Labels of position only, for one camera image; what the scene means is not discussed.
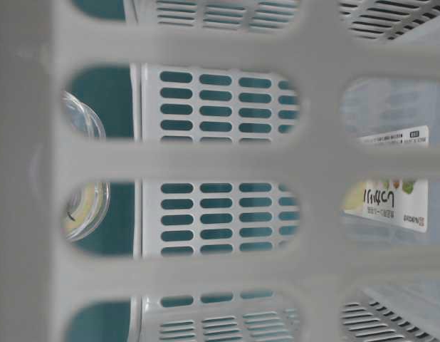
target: product label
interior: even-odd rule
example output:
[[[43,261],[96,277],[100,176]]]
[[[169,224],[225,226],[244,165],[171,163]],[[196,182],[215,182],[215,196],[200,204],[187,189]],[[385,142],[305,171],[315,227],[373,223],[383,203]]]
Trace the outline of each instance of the product label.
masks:
[[[419,126],[360,138],[366,145],[429,145],[429,128]],[[357,184],[344,203],[346,214],[403,228],[427,230],[427,180],[383,179]]]

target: plastic grid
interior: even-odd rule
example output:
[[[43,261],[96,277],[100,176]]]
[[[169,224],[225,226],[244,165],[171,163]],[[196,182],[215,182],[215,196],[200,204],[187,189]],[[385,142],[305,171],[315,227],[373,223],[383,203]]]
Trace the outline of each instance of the plastic grid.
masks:
[[[43,70],[38,68],[37,77],[21,78],[21,82],[36,84],[52,94],[51,99],[41,98],[40,105],[31,103],[28,107],[43,109],[32,119],[51,130],[43,133],[38,125],[26,126],[31,132],[43,133],[43,141],[52,146],[41,150],[38,163],[43,168],[42,174],[48,176],[42,184],[49,185],[43,193],[50,200],[43,203],[48,205],[50,214],[40,216],[30,210],[35,206],[30,204],[29,210],[21,211],[21,217],[11,219],[0,215],[0,227],[17,227],[0,230],[3,243],[0,252],[6,256],[5,261],[0,261],[1,284],[22,284],[28,278],[26,272],[15,272],[22,269],[24,262],[16,249],[11,248],[10,241],[28,238],[27,247],[38,243],[38,248],[26,249],[25,256],[37,261],[30,269],[41,276],[27,281],[25,287],[8,288],[9,294],[13,291],[14,301],[2,313],[0,324],[6,318],[25,324],[19,329],[0,325],[0,341],[17,341],[19,336],[35,341],[62,341],[69,318],[90,301],[133,294],[159,298],[174,292],[176,287],[183,291],[200,284],[209,290],[218,285],[242,288],[257,283],[282,289],[300,303],[306,318],[302,341],[332,341],[334,336],[340,339],[339,312],[351,286],[389,277],[405,280],[415,275],[440,276],[440,247],[395,247],[380,254],[358,251],[340,234],[338,219],[342,195],[358,177],[440,177],[440,147],[386,153],[359,149],[347,139],[339,110],[333,105],[339,103],[343,89],[352,79],[364,75],[440,80],[440,47],[421,50],[355,43],[339,21],[337,4],[325,0],[301,3],[295,23],[272,38],[207,30],[122,27],[85,18],[65,0],[41,2],[35,8],[46,18],[42,19],[41,28],[29,27],[27,33],[35,36],[39,33],[41,39],[35,39],[35,46],[48,46],[50,42],[53,54],[43,53],[43,56],[45,61],[52,62],[46,64],[51,77],[41,77]],[[18,15],[24,19],[28,12],[20,11]],[[4,18],[7,17],[11,14],[4,10]],[[21,36],[13,32],[11,37],[14,39],[11,45],[19,46]],[[66,81],[91,63],[130,61],[278,72],[297,85],[302,99],[302,127],[295,130],[287,146],[265,149],[169,147],[151,142],[93,143],[73,133],[63,121],[57,100]],[[8,63],[18,65],[14,60]],[[16,70],[33,75],[27,65]],[[22,105],[23,99],[18,99],[16,105]],[[20,118],[19,112],[10,115],[9,120]],[[8,149],[14,151],[19,147],[27,151],[21,145],[10,144]],[[0,160],[5,161],[5,166],[10,165],[9,157],[1,155]],[[25,159],[18,161],[16,165],[21,167],[16,170],[27,170],[26,163]],[[0,175],[5,171],[0,166]],[[259,262],[253,256],[193,258],[184,262],[99,260],[73,250],[59,231],[53,229],[60,224],[58,213],[66,198],[81,182],[95,178],[202,179],[206,174],[217,179],[271,176],[297,190],[304,220],[295,243]],[[5,186],[7,191],[17,191],[20,185],[23,186],[20,189],[30,189],[25,182],[6,181],[0,185],[0,194],[5,194]],[[29,225],[38,227],[39,231],[30,235]],[[51,262],[43,261],[48,260],[43,257],[49,257]]]

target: white plastic crate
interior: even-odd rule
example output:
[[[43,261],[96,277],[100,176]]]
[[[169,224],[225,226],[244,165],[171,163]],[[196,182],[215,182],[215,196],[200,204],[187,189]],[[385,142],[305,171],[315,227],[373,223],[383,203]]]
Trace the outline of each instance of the white plastic crate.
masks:
[[[0,127],[14,132],[0,132],[1,342],[22,336],[61,341],[70,317],[91,301],[124,296],[157,301],[190,289],[210,292],[219,284],[230,288],[263,284],[285,290],[298,299],[306,318],[301,340],[329,341],[340,337],[339,312],[349,286],[359,284],[355,281],[440,276],[440,247],[397,247],[379,255],[358,251],[339,234],[337,221],[337,194],[358,175],[440,176],[440,149],[391,152],[391,163],[386,154],[358,150],[346,138],[333,105],[340,102],[347,83],[364,74],[440,80],[440,48],[380,49],[353,43],[339,23],[337,4],[321,0],[301,3],[300,20],[295,18],[294,25],[276,30],[280,36],[272,37],[252,35],[247,29],[228,31],[229,35],[150,22],[145,29],[120,28],[92,22],[63,0],[32,5],[23,10],[20,4],[0,2],[0,32],[9,33],[9,39],[0,43],[0,112],[7,114]],[[26,30],[16,28],[16,16]],[[32,24],[35,19],[38,27]],[[194,43],[209,54],[194,51]],[[151,141],[131,146],[89,142],[71,132],[61,115],[53,115],[60,114],[59,90],[79,68],[130,61],[278,72],[298,86],[304,123],[295,130],[297,138],[280,147],[175,147]],[[251,254],[183,261],[101,260],[74,251],[54,229],[60,225],[68,195],[82,182],[200,181],[206,175],[208,181],[227,182],[253,175],[297,190],[306,208],[298,240],[286,251],[271,251],[259,261]],[[19,214],[8,215],[11,207],[20,208]],[[170,316],[161,322],[171,321]],[[21,325],[11,326],[10,321]],[[419,328],[429,334],[436,330],[431,324]]]

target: teal surface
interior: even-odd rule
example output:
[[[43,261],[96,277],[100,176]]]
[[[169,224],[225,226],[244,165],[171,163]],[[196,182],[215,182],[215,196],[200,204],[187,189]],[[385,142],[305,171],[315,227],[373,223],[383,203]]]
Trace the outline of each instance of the teal surface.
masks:
[[[131,255],[134,216],[134,185],[112,183],[110,206],[104,220],[92,234],[75,242],[75,245],[95,254]]]
[[[125,20],[122,0],[73,0],[89,16]],[[68,87],[100,117],[109,138],[131,138],[132,91],[130,69],[94,68],[81,73]],[[100,226],[75,243],[102,255],[131,255],[134,225],[134,185],[111,184],[110,207]],[[80,311],[71,321],[66,342],[126,342],[130,302],[102,303]]]
[[[126,342],[129,327],[129,301],[95,304],[75,315],[66,342]]]
[[[68,89],[101,119],[108,138],[132,138],[130,68],[100,67],[80,73]],[[111,184],[110,206],[100,226],[75,245],[103,255],[130,255],[134,226],[134,185]]]
[[[125,20],[122,0],[73,0],[73,4],[88,16],[107,20]]]
[[[132,86],[128,66],[81,71],[68,91],[97,113],[107,137],[132,138]]]

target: ventilation slot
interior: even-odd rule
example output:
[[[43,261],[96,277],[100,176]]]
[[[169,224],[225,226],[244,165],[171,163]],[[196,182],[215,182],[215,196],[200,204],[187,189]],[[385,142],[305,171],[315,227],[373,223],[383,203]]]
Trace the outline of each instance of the ventilation slot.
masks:
[[[206,318],[202,321],[205,342],[243,341],[236,317]]]
[[[203,294],[201,296],[201,302],[205,304],[221,303],[222,301],[232,301],[233,294],[231,292]]]
[[[421,341],[435,342],[434,337],[410,324],[386,306],[364,298],[344,305],[342,323],[347,340],[359,342]]]
[[[244,324],[253,341],[294,341],[283,319],[275,311],[243,315]]]
[[[157,236],[165,257],[269,251],[298,230],[298,203],[282,185],[164,183],[160,190]]]
[[[242,291],[241,298],[242,299],[259,299],[259,298],[268,298],[272,297],[273,292],[270,290],[251,290],[251,291]]]
[[[288,10],[287,2],[277,7]],[[299,119],[295,91],[272,73],[163,68],[157,77],[161,87],[152,93],[161,114],[160,140],[269,143],[285,139]],[[147,99],[150,108],[154,100]],[[153,138],[154,124],[143,125],[143,135]]]
[[[258,4],[250,27],[260,31],[284,29],[293,20],[296,11],[296,1],[262,1]]]
[[[340,4],[349,29],[360,38],[394,40],[396,37],[440,16],[440,1],[376,0],[358,6],[358,1]]]
[[[203,27],[237,30],[241,27],[246,9],[241,6],[208,5],[204,12]]]
[[[187,306],[193,304],[192,296],[172,296],[164,297],[160,300],[164,308],[173,308],[175,306]]]
[[[197,5],[188,1],[157,0],[157,22],[164,25],[193,26]]]
[[[160,341],[195,341],[196,331],[193,321],[174,321],[160,324],[159,326]]]

